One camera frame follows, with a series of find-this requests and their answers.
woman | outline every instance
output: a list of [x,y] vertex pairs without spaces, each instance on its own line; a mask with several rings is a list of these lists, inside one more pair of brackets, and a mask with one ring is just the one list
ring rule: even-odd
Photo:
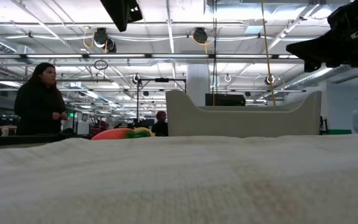
[[58,134],[61,120],[67,120],[62,94],[56,87],[55,66],[37,65],[30,80],[17,92],[15,114],[20,121],[18,135]]
[[157,122],[152,126],[152,132],[158,137],[168,136],[168,124],[165,122],[167,114],[164,111],[159,111],[156,114]]

green object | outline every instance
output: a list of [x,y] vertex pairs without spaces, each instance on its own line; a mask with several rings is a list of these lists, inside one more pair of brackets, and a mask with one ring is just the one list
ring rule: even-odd
[[352,134],[352,130],[347,129],[330,129],[328,134]]
[[133,131],[129,131],[125,138],[131,139],[131,138],[146,138],[150,137],[150,134],[147,131],[139,131],[138,133],[135,133]]

